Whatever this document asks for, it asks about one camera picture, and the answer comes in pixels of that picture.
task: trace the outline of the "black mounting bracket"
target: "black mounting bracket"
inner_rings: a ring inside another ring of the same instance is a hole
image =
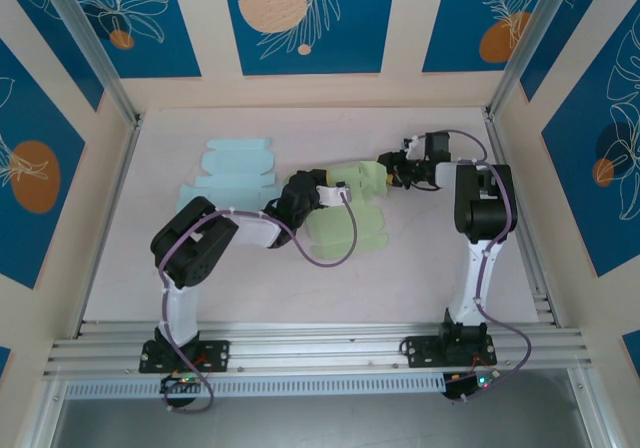
[[[166,374],[190,372],[158,328],[154,334],[155,339],[147,341],[142,347],[138,371]],[[226,340],[201,341],[198,333],[181,350],[202,373],[225,373],[229,364],[229,346]]]
[[[453,323],[449,310],[437,335],[409,336],[400,348],[409,360],[409,368],[471,367],[475,356],[489,366],[498,363],[493,339],[487,335],[487,324]]]

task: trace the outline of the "white table surface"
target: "white table surface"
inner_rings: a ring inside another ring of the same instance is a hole
[[[178,189],[206,175],[214,138],[271,138],[277,180],[298,169],[376,159],[402,138],[460,129],[489,145],[478,108],[163,109],[148,112],[92,287],[85,320],[152,321],[161,283],[149,244],[175,215]],[[454,157],[478,157],[452,135]],[[201,321],[437,322],[461,269],[465,238],[453,224],[453,194],[390,188],[373,204],[385,216],[387,247],[320,269],[292,243],[278,250],[230,247],[202,283]],[[309,247],[306,230],[299,230]],[[494,271],[488,311],[504,321],[537,315],[514,235]]]

